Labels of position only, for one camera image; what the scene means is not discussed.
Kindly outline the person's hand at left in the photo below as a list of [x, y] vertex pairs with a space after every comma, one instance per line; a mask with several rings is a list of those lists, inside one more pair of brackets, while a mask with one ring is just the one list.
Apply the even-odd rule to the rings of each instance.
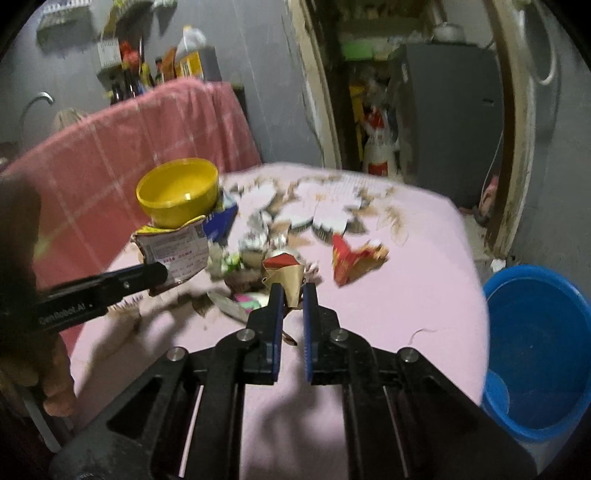
[[1, 383], [11, 384], [10, 393], [39, 386], [45, 412], [68, 417], [76, 395], [66, 346], [60, 335], [34, 327], [40, 211], [40, 195], [26, 177], [1, 178]]

